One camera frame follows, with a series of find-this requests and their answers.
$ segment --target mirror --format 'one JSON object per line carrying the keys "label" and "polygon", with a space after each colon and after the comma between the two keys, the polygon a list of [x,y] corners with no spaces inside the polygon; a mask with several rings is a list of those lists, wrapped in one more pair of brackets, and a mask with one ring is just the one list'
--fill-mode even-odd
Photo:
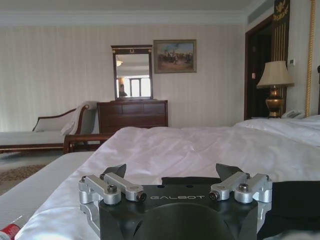
{"label": "mirror", "polygon": [[111,47],[113,52],[115,99],[152,99],[152,46]]}

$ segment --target table lamp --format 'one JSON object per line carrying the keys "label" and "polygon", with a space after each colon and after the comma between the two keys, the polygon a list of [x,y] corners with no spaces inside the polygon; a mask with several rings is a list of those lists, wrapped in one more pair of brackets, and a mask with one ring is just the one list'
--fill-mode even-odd
{"label": "table lamp", "polygon": [[285,61],[271,61],[265,64],[264,72],[256,86],[270,88],[270,96],[265,100],[269,109],[269,118],[280,118],[284,99],[280,96],[279,87],[293,86],[294,82],[289,76]]}

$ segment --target wooden mirror frame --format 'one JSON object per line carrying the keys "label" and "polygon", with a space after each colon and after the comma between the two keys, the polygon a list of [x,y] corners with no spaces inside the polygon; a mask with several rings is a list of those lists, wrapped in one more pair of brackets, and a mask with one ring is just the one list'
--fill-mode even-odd
{"label": "wooden mirror frame", "polygon": [[[112,45],[113,56],[113,75],[114,75],[114,98],[118,101],[126,100],[150,100],[153,99],[152,83],[152,45]],[[148,54],[149,55],[149,78],[150,78],[150,96],[131,96],[117,97],[117,59],[116,55],[124,54]]]}

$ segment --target doorway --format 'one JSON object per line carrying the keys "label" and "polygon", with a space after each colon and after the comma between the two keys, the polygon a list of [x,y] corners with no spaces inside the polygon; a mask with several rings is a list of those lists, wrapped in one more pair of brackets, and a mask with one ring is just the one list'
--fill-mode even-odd
{"label": "doorway", "polygon": [[245,92],[244,119],[266,118],[269,88],[257,89],[265,63],[272,60],[273,15],[245,34]]}

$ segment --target wooden door frame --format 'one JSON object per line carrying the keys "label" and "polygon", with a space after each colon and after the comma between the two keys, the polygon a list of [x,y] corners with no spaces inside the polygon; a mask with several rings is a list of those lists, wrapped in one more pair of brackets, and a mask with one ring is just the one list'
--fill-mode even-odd
{"label": "wooden door frame", "polygon": [[267,25],[272,24],[274,19],[274,15],[268,16],[258,25],[251,28],[249,31],[245,33],[245,67],[244,67],[244,120],[248,118],[248,56],[249,56],[249,38],[251,35],[255,34],[256,32],[260,31],[261,29],[265,28]]}

